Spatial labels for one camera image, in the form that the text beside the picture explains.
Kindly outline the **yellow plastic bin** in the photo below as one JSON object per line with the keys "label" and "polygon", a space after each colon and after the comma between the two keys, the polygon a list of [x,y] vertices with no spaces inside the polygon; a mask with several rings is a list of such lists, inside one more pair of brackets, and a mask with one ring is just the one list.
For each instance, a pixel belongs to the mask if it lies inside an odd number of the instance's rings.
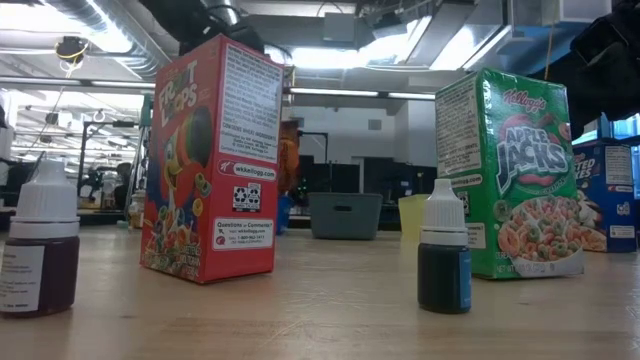
{"label": "yellow plastic bin", "polygon": [[423,223],[424,202],[429,194],[402,197],[398,201],[402,239],[417,242]]}

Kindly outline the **grey plastic bin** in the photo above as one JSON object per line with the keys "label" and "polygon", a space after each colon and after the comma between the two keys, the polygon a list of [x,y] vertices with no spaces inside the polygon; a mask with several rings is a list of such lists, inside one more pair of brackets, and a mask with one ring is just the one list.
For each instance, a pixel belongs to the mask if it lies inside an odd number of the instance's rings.
{"label": "grey plastic bin", "polygon": [[316,239],[373,240],[382,196],[375,193],[309,194],[311,232]]}

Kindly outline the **white ceiling air unit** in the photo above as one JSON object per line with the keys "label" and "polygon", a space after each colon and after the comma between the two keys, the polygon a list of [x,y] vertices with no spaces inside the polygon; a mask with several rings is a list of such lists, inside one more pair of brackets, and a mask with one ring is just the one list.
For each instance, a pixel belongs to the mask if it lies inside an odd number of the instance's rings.
{"label": "white ceiling air unit", "polygon": [[612,0],[541,0],[541,24],[590,24],[611,10]]}

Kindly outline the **grey ceiling box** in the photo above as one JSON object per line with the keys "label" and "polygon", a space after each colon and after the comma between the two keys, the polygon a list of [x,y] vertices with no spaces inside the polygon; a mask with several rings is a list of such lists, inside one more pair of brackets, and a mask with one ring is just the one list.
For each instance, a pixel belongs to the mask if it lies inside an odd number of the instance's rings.
{"label": "grey ceiling box", "polygon": [[323,17],[323,40],[330,42],[353,42],[356,18],[352,14],[326,12]]}

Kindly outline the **blue plastic bin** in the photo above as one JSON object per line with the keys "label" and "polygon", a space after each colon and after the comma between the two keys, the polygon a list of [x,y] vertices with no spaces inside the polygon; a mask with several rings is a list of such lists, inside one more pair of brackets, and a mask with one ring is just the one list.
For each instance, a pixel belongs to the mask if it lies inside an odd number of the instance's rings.
{"label": "blue plastic bin", "polygon": [[281,195],[278,197],[276,220],[277,235],[282,235],[287,230],[290,219],[290,211],[293,205],[294,202],[288,195]]}

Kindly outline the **blue Frosted Flakes cereal box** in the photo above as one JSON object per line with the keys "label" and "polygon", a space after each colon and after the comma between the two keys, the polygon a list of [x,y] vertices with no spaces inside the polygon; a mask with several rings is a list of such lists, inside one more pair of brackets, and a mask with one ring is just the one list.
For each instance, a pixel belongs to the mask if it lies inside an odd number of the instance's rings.
{"label": "blue Frosted Flakes cereal box", "polygon": [[592,252],[638,249],[631,148],[592,141],[573,148],[580,212],[580,239]]}

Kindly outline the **wide silver ventilation duct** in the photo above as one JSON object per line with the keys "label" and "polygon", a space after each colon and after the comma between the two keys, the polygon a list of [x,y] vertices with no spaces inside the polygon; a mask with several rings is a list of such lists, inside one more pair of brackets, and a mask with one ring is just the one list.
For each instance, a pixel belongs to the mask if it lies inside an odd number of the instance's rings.
{"label": "wide silver ventilation duct", "polygon": [[171,60],[119,0],[43,0],[83,26],[83,35],[107,57],[143,80]]}

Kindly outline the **red Froot Loops cereal box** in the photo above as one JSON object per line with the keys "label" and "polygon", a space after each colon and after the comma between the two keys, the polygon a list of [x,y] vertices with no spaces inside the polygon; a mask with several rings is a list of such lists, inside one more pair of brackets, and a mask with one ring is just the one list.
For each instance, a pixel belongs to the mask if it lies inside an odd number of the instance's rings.
{"label": "red Froot Loops cereal box", "polygon": [[196,283],[273,270],[282,82],[223,35],[158,72],[141,266]]}

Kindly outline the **purple dropper bottle white cap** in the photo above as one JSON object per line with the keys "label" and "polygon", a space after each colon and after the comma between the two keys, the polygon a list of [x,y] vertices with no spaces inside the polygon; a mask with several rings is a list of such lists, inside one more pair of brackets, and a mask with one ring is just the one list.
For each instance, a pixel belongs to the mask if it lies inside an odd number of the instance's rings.
{"label": "purple dropper bottle white cap", "polygon": [[0,268],[0,315],[40,317],[75,302],[79,263],[76,188],[64,164],[39,163],[21,186]]}

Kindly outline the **ceiling light strip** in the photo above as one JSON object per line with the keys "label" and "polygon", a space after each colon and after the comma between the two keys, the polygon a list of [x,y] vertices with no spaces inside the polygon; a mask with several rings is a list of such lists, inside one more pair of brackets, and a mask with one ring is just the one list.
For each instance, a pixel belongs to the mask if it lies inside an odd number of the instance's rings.
{"label": "ceiling light strip", "polygon": [[101,87],[115,89],[132,90],[153,90],[155,85],[148,82],[130,82],[115,80],[92,80],[92,79],[71,79],[71,78],[48,78],[48,77],[18,77],[0,75],[0,83],[38,85],[38,86],[72,86],[72,87]]}
{"label": "ceiling light strip", "polygon": [[284,93],[292,95],[317,95],[317,96],[337,96],[337,97],[363,97],[397,100],[419,100],[433,101],[435,94],[432,93],[411,93],[411,92],[386,92],[370,90],[344,90],[344,89],[319,89],[319,88],[285,88]]}

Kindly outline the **blue-label dropper bottle white cap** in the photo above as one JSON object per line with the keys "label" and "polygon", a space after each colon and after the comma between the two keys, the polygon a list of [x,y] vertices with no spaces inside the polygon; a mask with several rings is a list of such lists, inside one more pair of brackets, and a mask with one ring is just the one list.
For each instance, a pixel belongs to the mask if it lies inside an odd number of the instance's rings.
{"label": "blue-label dropper bottle white cap", "polygon": [[464,205],[448,179],[437,179],[424,201],[417,296],[421,308],[435,313],[461,314],[471,309],[471,251]]}

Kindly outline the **green Apple Jacks cereal box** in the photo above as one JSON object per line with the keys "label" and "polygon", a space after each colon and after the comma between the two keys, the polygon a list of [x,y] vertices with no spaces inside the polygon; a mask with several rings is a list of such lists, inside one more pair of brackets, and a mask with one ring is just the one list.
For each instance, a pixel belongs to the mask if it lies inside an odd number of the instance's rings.
{"label": "green Apple Jacks cereal box", "polygon": [[463,201],[473,275],[580,275],[565,86],[484,68],[435,94],[437,171]]}

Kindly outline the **black stand frame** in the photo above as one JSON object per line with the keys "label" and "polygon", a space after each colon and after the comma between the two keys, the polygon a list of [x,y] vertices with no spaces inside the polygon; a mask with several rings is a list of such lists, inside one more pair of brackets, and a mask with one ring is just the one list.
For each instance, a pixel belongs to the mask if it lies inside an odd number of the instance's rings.
{"label": "black stand frame", "polygon": [[136,126],[136,123],[133,121],[125,121],[125,120],[113,120],[113,121],[105,121],[105,122],[98,122],[98,121],[92,120],[92,121],[83,123],[83,131],[81,134],[81,147],[80,147],[80,155],[79,155],[79,166],[78,166],[77,182],[76,182],[77,196],[81,195],[81,189],[83,187],[82,181],[84,177],[87,142],[90,138],[92,138],[96,133],[102,130],[105,126],[111,126],[114,128],[134,128]]}

